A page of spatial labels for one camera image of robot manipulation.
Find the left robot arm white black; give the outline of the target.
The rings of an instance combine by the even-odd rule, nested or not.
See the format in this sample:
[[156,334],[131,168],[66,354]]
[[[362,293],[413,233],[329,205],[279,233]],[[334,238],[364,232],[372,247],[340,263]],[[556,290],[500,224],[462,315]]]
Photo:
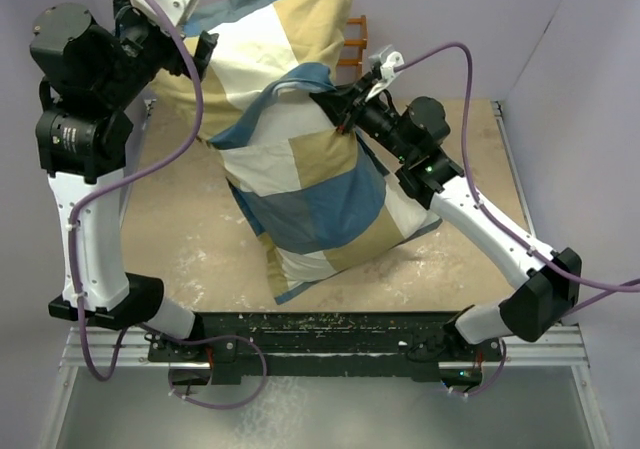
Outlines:
[[146,325],[171,336],[184,361],[202,356],[202,321],[155,277],[124,268],[121,224],[128,183],[137,177],[127,144],[127,109],[161,71],[204,78],[217,44],[202,33],[194,51],[183,28],[199,0],[112,0],[115,26],[63,3],[34,22],[30,55],[42,71],[35,128],[41,168],[59,213],[65,259],[62,293],[48,305],[58,319],[122,330]]

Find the patchwork pillowcase blue beige white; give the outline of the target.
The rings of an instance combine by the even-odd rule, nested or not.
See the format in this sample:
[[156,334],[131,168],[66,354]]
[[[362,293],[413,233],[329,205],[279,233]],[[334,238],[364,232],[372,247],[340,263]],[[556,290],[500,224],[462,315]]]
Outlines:
[[191,81],[159,73],[153,91],[221,164],[261,242],[277,303],[439,226],[356,133],[341,135],[314,101],[333,87],[353,0],[224,0],[185,24],[194,50],[218,38],[197,104]]

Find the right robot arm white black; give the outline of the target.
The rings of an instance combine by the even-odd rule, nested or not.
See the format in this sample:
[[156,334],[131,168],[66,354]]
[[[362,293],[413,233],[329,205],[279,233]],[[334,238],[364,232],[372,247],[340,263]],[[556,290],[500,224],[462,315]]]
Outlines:
[[580,256],[538,240],[482,195],[472,194],[467,171],[442,148],[451,129],[439,101],[418,97],[398,112],[389,92],[370,96],[372,87],[361,79],[314,100],[338,132],[360,129],[393,155],[405,194],[473,242],[514,290],[502,301],[473,305],[450,320],[445,326],[446,352],[467,360],[489,339],[516,336],[537,341],[575,306]]

